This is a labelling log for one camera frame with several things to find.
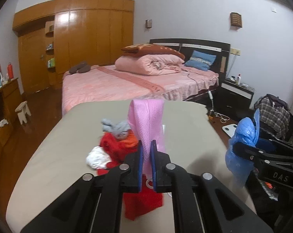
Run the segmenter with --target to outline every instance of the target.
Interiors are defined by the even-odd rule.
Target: gray table
[[[84,173],[96,175],[85,158],[102,136],[100,121],[127,118],[130,101],[82,103],[72,108],[34,153],[13,190],[6,211],[12,232],[20,230]],[[166,101],[163,124],[166,152],[171,161],[189,173],[214,174],[255,211],[247,191],[234,186],[225,165],[226,147],[211,127],[203,105]],[[130,221],[122,215],[120,232],[174,232],[172,200],[164,194],[164,206]]]

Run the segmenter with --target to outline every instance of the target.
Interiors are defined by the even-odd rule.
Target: wooden floor
[[[25,168],[27,162],[40,143],[62,117],[62,90],[52,88],[42,90],[27,97],[32,116],[27,124],[14,123],[15,129],[4,147],[0,159],[0,217],[5,220],[6,207],[13,188]],[[223,132],[219,118],[214,118],[210,124],[219,134],[225,145],[228,135]]]

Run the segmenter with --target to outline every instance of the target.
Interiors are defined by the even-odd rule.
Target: blue plastic bag
[[[225,163],[227,168],[233,173],[237,184],[241,187],[245,185],[251,170],[254,169],[253,162],[236,156],[233,153],[233,145],[242,142],[252,147],[256,147],[259,139],[259,109],[254,113],[256,128],[249,117],[242,119],[236,128],[234,136],[228,141],[228,150],[225,154]]]

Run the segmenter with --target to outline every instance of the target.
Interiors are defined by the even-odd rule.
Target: plaid bag
[[[261,97],[254,104],[260,110],[260,122],[270,126],[278,139],[284,139],[289,129],[290,113],[283,106],[275,106],[268,97]]]

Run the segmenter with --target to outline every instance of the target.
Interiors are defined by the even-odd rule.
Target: white bottle
[[[236,80],[236,83],[237,83],[237,85],[240,85],[240,74],[238,74],[238,76],[237,76],[237,80]]]

